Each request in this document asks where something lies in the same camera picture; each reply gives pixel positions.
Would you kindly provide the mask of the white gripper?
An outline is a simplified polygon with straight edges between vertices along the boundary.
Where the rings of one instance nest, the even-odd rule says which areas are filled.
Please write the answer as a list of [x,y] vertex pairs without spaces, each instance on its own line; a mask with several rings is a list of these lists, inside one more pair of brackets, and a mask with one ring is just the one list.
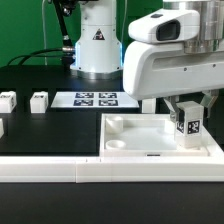
[[214,89],[224,88],[224,43],[212,53],[185,54],[182,43],[134,41],[125,53],[123,88],[136,100],[164,97],[173,122],[179,120],[175,95],[204,91],[201,105],[209,118],[219,96]]

